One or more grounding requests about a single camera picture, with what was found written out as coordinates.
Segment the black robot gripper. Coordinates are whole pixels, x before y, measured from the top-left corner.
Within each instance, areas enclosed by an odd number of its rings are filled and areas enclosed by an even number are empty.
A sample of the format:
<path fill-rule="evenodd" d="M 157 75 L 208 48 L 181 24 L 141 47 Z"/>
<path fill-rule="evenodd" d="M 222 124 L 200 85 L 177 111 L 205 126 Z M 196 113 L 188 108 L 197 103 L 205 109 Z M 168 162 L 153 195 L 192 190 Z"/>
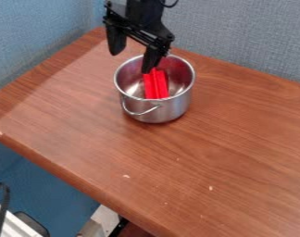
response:
<path fill-rule="evenodd" d="M 122 53 L 126 38 L 143 44 L 142 74 L 158 65 L 170 49 L 176 36 L 162 23 L 163 10 L 174 7 L 165 0 L 107 0 L 103 22 L 107 31 L 109 51 L 113 56 Z"/>

